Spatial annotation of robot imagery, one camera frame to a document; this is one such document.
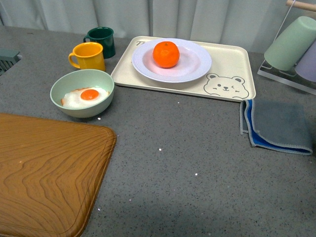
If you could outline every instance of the blue cloth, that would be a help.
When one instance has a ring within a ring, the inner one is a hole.
[[[240,104],[240,133],[248,133],[253,147],[311,155],[313,141],[297,104],[252,99]]]

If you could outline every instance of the yellow mug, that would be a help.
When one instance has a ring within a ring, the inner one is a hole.
[[[81,43],[74,47],[73,52],[68,56],[68,60],[75,68],[105,71],[105,62],[102,51],[103,46],[99,43]],[[72,57],[77,58],[78,64],[73,61]]]

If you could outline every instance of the wooden cutting board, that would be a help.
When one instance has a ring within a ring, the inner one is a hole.
[[[108,127],[0,113],[0,235],[80,236],[115,144]]]

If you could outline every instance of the bear face drawing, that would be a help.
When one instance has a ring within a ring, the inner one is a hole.
[[[244,87],[245,80],[241,77],[220,77],[215,73],[209,73],[206,77],[208,81],[204,86],[204,91],[210,95],[240,99],[249,96],[249,92]]]

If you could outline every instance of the fried egg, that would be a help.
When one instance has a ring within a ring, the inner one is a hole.
[[[72,90],[61,99],[61,104],[70,109],[81,109],[95,105],[110,94],[99,87],[88,87]]]

